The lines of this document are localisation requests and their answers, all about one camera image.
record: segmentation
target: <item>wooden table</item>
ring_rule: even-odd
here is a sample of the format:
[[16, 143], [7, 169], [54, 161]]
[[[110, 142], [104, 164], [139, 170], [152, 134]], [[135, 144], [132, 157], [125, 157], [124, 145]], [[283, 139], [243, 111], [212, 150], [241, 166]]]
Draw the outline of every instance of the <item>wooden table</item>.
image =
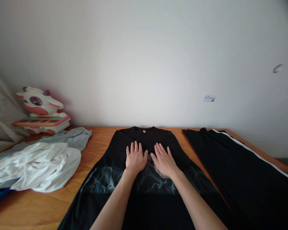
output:
[[[116, 130], [125, 127], [85, 127], [92, 131], [86, 149], [82, 152], [82, 158], [78, 169], [64, 188], [51, 193], [39, 193], [32, 190], [13, 192], [0, 202], [0, 229], [26, 230], [26, 229], [57, 229], [69, 208], [75, 194], [80, 188], [83, 180], [105, 153], [113, 134]], [[182, 133], [182, 128], [164, 128], [170, 130], [176, 136], [184, 152], [203, 170], [212, 181], [210, 175], [202, 165], [198, 156], [192, 149], [189, 141]], [[267, 161], [276, 165], [279, 169], [288, 173], [288, 167], [278, 162], [273, 157], [256, 148], [246, 140], [237, 136], [227, 129], [226, 132], [232, 137], [242, 141], [249, 148], [258, 153]], [[51, 134], [32, 135], [24, 141], [33, 141], [42, 136]]]

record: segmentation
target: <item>black shirt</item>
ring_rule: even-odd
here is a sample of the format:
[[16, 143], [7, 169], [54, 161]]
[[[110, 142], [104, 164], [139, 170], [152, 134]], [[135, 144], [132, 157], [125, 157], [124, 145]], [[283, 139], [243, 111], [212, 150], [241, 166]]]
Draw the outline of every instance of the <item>black shirt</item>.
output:
[[[115, 132], [103, 157], [92, 168], [77, 192], [58, 229], [89, 229], [126, 168], [126, 147], [137, 141], [143, 152], [155, 153], [154, 145], [170, 147], [177, 166], [184, 172], [228, 229], [239, 229], [237, 220], [201, 169], [183, 152], [172, 132], [132, 127]], [[162, 178], [148, 155], [131, 190], [123, 229], [194, 229], [191, 217], [171, 179]]]

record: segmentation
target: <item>folded clothing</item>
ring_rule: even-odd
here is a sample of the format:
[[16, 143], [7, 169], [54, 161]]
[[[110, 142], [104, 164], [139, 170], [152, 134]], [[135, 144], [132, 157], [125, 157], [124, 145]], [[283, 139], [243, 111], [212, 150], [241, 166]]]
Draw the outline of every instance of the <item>folded clothing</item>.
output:
[[17, 179], [11, 189], [53, 192], [62, 188], [76, 171], [81, 152], [67, 143], [30, 145], [0, 160], [0, 183]]
[[288, 229], [288, 175], [226, 133], [183, 133], [248, 229]]

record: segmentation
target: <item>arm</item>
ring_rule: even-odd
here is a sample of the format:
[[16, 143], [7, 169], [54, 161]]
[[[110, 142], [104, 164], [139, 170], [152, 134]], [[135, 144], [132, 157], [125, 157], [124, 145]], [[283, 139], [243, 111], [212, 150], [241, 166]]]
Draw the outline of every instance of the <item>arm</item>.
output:
[[148, 151], [143, 156], [142, 145], [137, 142], [131, 143], [131, 148], [126, 148], [126, 169], [122, 178], [102, 208], [90, 230], [122, 229], [125, 212], [131, 188], [138, 173], [142, 171], [147, 163]]
[[155, 152], [157, 157], [151, 153], [151, 158], [158, 170], [170, 177], [174, 182], [187, 207], [195, 229], [227, 229], [218, 216], [193, 188], [184, 173], [177, 167], [171, 155], [170, 148], [167, 147], [167, 154], [162, 145], [157, 143], [155, 145]]

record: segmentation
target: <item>cow toy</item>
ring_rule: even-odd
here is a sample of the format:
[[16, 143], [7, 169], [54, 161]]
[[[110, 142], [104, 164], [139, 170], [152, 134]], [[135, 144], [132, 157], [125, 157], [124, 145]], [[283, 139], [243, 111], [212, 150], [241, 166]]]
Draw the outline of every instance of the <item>cow toy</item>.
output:
[[16, 93], [16, 96], [24, 100], [24, 107], [30, 113], [29, 118], [24, 118], [13, 123], [13, 126], [23, 127], [32, 134], [52, 133], [67, 128], [70, 123], [70, 116], [66, 113], [58, 113], [58, 109], [63, 109], [61, 102], [50, 96], [50, 91], [43, 91], [35, 87], [23, 87], [23, 92]]

